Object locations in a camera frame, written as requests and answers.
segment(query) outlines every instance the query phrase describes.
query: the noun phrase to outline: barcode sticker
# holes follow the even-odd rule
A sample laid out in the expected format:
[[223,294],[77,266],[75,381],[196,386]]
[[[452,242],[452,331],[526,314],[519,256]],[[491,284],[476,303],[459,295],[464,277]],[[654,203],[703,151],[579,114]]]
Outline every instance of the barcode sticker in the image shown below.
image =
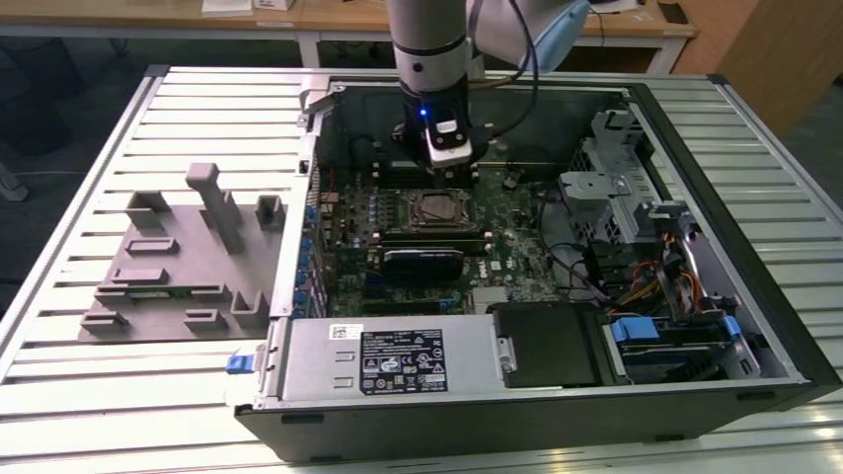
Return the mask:
[[328,339],[336,340],[359,340],[360,333],[364,331],[363,324],[332,324],[328,332]]

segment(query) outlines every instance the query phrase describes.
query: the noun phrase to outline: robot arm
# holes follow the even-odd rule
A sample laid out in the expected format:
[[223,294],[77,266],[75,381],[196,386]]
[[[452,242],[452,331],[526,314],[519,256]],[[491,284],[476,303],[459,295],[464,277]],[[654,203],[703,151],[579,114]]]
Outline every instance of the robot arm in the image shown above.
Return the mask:
[[[518,3],[536,39],[539,68],[552,70],[580,35],[588,2]],[[404,94],[404,124],[395,135],[410,153],[420,155],[418,161],[434,169],[471,163],[488,142],[487,130],[474,129],[470,120],[474,47],[514,64],[532,66],[510,0],[388,0],[387,11]]]

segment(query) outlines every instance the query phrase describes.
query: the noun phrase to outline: slotted metal surface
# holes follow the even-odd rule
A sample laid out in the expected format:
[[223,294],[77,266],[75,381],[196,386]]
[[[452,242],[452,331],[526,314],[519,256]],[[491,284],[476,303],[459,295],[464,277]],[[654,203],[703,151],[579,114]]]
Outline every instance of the slotted metal surface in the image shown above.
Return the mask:
[[[355,74],[383,71],[355,71]],[[290,191],[302,71],[171,68],[147,79],[0,329],[3,472],[839,472],[843,394],[755,415],[700,439],[338,466],[284,466],[226,406],[223,365],[251,342],[88,345],[81,312],[108,269],[134,190],[199,203],[183,172],[215,161],[238,202]],[[627,82],[639,76],[578,75]],[[830,360],[843,368],[843,229],[778,144],[704,78],[644,80]],[[664,164],[656,158],[658,166]],[[65,237],[60,237],[67,227]]]

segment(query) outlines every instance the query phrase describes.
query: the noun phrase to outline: power supply label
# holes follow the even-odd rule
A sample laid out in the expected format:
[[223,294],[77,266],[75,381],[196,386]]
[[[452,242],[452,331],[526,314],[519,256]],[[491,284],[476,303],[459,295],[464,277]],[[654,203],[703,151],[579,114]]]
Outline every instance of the power supply label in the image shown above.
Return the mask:
[[364,395],[448,391],[442,329],[363,333],[360,354]]

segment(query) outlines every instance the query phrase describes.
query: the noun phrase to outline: blue latch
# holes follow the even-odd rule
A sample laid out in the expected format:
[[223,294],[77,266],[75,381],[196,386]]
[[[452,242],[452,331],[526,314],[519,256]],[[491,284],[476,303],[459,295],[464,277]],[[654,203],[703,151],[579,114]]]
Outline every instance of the blue latch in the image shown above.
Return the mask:
[[228,363],[226,364],[226,373],[252,373],[252,366],[255,365],[255,355],[232,355],[228,357]]
[[659,339],[659,330],[652,318],[632,316],[618,319],[611,324],[611,335],[616,343]]
[[738,320],[734,316],[726,316],[723,318],[723,323],[726,324],[726,331],[728,331],[728,336],[735,339],[740,336],[740,325],[738,324]]

